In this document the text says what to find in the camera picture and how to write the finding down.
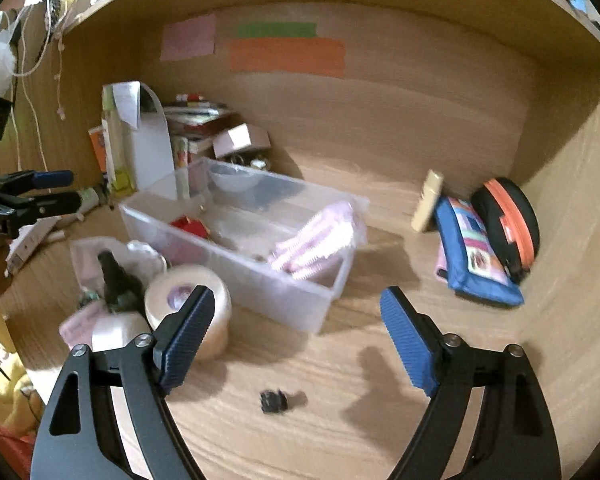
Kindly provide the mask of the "white printed box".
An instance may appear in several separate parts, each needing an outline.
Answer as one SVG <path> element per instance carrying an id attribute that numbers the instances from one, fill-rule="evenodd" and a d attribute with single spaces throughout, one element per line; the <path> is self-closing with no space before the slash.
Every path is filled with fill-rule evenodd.
<path id="1" fill-rule="evenodd" d="M 23 268 L 59 220 L 59 216 L 43 218 L 20 229 L 19 236 L 10 244 L 6 259 L 9 274 L 15 275 Z"/>

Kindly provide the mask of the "black orange zipper case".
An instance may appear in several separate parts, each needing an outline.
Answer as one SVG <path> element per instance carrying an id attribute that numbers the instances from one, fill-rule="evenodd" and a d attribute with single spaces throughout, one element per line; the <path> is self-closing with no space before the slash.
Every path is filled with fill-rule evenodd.
<path id="1" fill-rule="evenodd" d="M 470 204 L 509 278 L 519 284 L 531 271 L 540 250 L 539 222 L 527 196 L 506 177 L 483 183 Z"/>

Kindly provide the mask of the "orange sticky note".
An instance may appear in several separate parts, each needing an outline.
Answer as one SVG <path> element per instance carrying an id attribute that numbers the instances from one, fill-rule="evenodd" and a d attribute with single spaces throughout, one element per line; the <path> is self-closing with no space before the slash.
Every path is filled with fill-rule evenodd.
<path id="1" fill-rule="evenodd" d="M 346 46 L 330 38 L 264 37 L 230 42 L 233 72 L 295 73 L 343 78 Z"/>

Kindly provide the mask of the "blue pencil pouch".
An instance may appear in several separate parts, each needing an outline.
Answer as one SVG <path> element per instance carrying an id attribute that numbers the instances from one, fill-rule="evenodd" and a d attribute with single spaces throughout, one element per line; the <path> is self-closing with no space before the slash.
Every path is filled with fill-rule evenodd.
<path id="1" fill-rule="evenodd" d="M 457 295 L 487 304 L 518 307 L 521 290 L 505 272 L 486 228 L 466 200 L 441 197 L 434 211 L 440 235 L 436 275 Z"/>

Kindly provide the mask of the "green sticky note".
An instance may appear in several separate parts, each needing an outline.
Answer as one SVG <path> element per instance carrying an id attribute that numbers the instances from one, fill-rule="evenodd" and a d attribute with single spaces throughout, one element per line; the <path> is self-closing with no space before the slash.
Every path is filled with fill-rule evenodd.
<path id="1" fill-rule="evenodd" d="M 249 22 L 236 26 L 235 36 L 247 38 L 314 38 L 317 24 L 311 22 Z"/>

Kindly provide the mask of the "stack of books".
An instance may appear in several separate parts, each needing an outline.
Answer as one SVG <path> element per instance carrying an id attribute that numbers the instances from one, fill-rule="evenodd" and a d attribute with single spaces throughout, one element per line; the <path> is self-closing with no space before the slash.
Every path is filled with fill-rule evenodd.
<path id="1" fill-rule="evenodd" d="M 212 152 L 216 136 L 244 122 L 228 105 L 196 94 L 181 94 L 178 100 L 164 103 L 162 110 L 174 150 L 191 155 Z"/>

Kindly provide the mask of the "fruit pattern carton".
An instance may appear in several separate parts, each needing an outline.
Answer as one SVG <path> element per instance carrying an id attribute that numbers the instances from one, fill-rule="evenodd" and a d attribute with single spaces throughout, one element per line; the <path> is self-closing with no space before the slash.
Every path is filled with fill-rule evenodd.
<path id="1" fill-rule="evenodd" d="M 184 136 L 172 136 L 172 150 L 175 167 L 176 192 L 178 198 L 189 198 L 188 140 Z"/>

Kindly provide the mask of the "yellow spray bottle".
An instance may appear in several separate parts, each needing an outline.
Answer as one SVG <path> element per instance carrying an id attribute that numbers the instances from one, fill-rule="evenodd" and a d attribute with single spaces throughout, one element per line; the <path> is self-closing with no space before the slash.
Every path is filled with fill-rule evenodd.
<path id="1" fill-rule="evenodd" d="M 124 152 L 122 120 L 114 102 L 114 86 L 102 87 L 102 128 L 106 151 L 109 191 L 114 196 L 128 196 L 134 191 L 133 179 Z"/>

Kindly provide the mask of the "white plastic bag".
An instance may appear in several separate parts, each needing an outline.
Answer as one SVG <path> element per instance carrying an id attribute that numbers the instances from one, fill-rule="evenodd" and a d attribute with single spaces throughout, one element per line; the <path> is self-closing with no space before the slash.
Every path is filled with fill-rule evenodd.
<path id="1" fill-rule="evenodd" d="M 82 292 L 97 292 L 104 296 L 105 279 L 98 256 L 110 252 L 121 269 L 135 276 L 146 288 L 159 274 L 169 269 L 166 258 L 149 244 L 139 240 L 123 243 L 110 236 L 95 236 L 73 240 L 69 244 L 71 263 Z"/>

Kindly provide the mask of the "dark green spray bottle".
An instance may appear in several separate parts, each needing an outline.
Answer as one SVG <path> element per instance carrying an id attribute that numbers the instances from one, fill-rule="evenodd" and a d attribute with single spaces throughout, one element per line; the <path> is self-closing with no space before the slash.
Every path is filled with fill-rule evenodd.
<path id="1" fill-rule="evenodd" d="M 144 308 L 144 288 L 133 274 L 126 272 L 109 250 L 98 254 L 104 278 L 104 299 L 114 313 L 138 312 Z"/>

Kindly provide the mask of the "small cream lotion bottle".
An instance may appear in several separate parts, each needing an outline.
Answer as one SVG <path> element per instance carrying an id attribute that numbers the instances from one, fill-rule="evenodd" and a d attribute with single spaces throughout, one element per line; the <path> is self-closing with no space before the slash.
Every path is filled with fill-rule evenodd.
<path id="1" fill-rule="evenodd" d="M 442 194 L 443 181 L 444 177 L 441 172 L 428 170 L 411 222 L 411 227 L 415 232 L 421 233 L 428 228 L 439 197 Z"/>

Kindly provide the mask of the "clear glass bowl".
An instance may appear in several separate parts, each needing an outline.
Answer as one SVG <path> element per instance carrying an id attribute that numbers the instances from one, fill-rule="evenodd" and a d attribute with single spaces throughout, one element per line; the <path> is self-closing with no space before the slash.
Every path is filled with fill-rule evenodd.
<path id="1" fill-rule="evenodd" d="M 233 194 L 251 190 L 264 177 L 261 171 L 219 162 L 209 166 L 208 174 L 212 188 Z"/>

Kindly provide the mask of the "small pink white box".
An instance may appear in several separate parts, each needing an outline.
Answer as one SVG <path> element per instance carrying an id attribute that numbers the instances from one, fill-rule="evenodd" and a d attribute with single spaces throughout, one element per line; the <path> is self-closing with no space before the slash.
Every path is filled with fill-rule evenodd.
<path id="1" fill-rule="evenodd" d="M 270 147 L 271 141 L 268 132 L 249 124 L 229 128 L 213 139 L 213 151 L 216 158 L 266 150 Z"/>

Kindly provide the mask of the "clear plastic storage bin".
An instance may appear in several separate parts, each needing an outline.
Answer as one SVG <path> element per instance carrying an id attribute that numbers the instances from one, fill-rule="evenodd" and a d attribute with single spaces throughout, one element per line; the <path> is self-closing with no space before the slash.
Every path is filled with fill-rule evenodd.
<path id="1" fill-rule="evenodd" d="M 149 244 L 172 264 L 199 264 L 225 283 L 235 304 L 300 332 L 320 332 L 330 305 L 344 289 L 355 251 L 346 249 L 319 278 L 300 281 L 268 264 L 275 246 L 294 237 L 328 206 L 346 203 L 365 214 L 367 198 L 262 170 L 243 193 L 212 188 L 201 157 L 188 166 L 189 198 L 170 195 L 159 181 L 122 202 L 129 237 Z"/>

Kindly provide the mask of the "pink sticky note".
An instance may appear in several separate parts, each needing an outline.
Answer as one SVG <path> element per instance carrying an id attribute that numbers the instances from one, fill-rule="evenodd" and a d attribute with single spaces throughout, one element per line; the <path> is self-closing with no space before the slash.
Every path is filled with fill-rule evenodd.
<path id="1" fill-rule="evenodd" d="M 196 16 L 163 27 L 161 62 L 185 61 L 212 55 L 215 50 L 216 16 Z"/>

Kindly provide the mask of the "small black clip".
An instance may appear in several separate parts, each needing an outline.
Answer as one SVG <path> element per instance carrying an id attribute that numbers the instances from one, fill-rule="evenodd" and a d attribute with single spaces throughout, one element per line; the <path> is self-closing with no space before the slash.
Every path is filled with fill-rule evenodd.
<path id="1" fill-rule="evenodd" d="M 289 408 L 288 398 L 282 390 L 260 392 L 260 407 L 264 414 L 282 414 Z"/>

